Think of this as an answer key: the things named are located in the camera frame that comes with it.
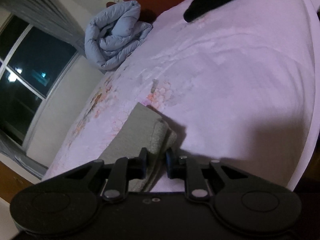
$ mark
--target white window frame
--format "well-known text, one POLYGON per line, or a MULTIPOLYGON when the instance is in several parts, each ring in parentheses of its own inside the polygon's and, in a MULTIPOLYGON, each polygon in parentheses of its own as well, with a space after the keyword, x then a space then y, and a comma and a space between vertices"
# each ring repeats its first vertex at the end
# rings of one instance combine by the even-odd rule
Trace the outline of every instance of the white window frame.
MULTIPOLYGON (((0 26, 0 34, 2 33, 2 30, 4 30, 4 28, 7 26, 7 24, 9 23, 9 21, 11 20, 11 18, 13 17, 13 15, 11 14, 6 21, 0 26)), ((4 60, 2 60, 0 58, 0 62, 1 62, 1 67, 0 67, 0 79, 2 78, 4 72, 7 70, 10 73, 14 73, 14 71, 8 66, 8 63, 12 57, 12 55, 15 53, 16 49, 18 48, 18 46, 21 44, 21 42, 23 41, 23 39, 27 36, 27 34, 29 33, 29 31, 32 29, 33 25, 29 24, 27 26, 27 28, 25 28, 25 30, 22 32, 22 34, 20 35, 20 37, 17 39, 17 41, 14 43, 14 45, 12 46, 12 48, 10 49, 9 53, 7 54, 7 56, 5 57, 4 60)), ((46 105, 48 104, 48 102, 50 101, 52 95, 54 94, 54 91, 56 90, 57 86, 59 85, 60 81, 63 79, 63 77, 65 76, 65 74, 68 72, 68 70, 71 68, 72 64, 76 61, 76 59, 80 56, 80 54, 78 52, 76 52, 70 59, 70 61, 66 64, 66 66, 64 67, 64 69, 61 71, 60 75, 58 76, 57 80, 55 81, 55 83, 53 84, 53 86, 51 87, 49 94, 47 95, 47 97, 45 97, 44 95, 40 94, 38 91, 36 91, 32 86, 30 86, 27 82, 25 82, 21 77, 19 77, 17 75, 17 80, 19 80, 26 88, 28 88, 31 92, 33 92, 36 96, 38 96, 39 98, 42 99, 42 102, 40 104, 40 106, 38 107, 30 125, 28 128, 28 131, 26 133, 26 136, 23 140, 22 146, 19 145, 18 143, 16 143, 12 138, 10 138, 10 136, 8 136, 8 138, 13 141, 20 149, 24 150, 25 152, 27 152, 30 143, 33 139, 33 136, 35 134, 35 128, 36 128, 36 124, 38 122, 38 120, 40 119, 40 116, 42 114, 42 112, 44 111, 46 105)))

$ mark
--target window pane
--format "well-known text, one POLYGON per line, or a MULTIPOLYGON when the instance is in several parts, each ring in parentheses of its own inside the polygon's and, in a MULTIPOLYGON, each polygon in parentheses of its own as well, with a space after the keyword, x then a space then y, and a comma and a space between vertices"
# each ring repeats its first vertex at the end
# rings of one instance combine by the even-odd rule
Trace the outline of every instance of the window pane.
POLYGON ((9 66, 46 96, 75 52, 70 44, 33 27, 13 54, 9 66))
POLYGON ((22 145, 41 98, 5 71, 0 79, 0 129, 22 145))
POLYGON ((13 16, 0 34, 0 58, 4 59, 28 23, 13 16))

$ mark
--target curtain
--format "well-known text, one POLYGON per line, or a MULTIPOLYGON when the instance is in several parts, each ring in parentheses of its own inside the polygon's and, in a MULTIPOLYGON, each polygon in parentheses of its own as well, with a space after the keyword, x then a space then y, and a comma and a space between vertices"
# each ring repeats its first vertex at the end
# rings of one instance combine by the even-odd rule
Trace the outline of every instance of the curtain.
POLYGON ((26 153, 22 151, 13 141, 11 141, 1 130, 0 153, 15 161, 38 179, 42 179, 48 169, 47 167, 27 157, 26 153))
POLYGON ((58 0, 0 0, 0 7, 71 44, 85 56, 84 31, 58 0))

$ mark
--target mattress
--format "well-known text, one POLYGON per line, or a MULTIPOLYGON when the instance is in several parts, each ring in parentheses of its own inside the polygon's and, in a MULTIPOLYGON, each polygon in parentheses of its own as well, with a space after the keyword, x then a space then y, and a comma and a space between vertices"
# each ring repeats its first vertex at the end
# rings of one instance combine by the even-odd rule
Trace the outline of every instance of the mattress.
MULTIPOLYGON (((44 179, 97 159, 140 102, 177 132, 178 154, 294 189, 320 129, 320 0, 234 0, 188 24, 191 1, 104 76, 44 179)), ((153 191, 183 189, 163 174, 153 191)))

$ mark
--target white bed sheet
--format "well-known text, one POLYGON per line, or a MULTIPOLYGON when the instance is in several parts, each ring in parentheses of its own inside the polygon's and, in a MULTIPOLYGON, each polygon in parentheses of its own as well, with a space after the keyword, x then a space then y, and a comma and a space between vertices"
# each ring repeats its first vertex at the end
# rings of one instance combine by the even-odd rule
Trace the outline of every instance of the white bed sheet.
MULTIPOLYGON (((295 187, 320 128, 320 0, 234 0, 188 24, 191 1, 106 74, 44 179, 98 158, 140 102, 173 121, 181 154, 295 187)), ((177 190, 165 174, 153 189, 177 190)))

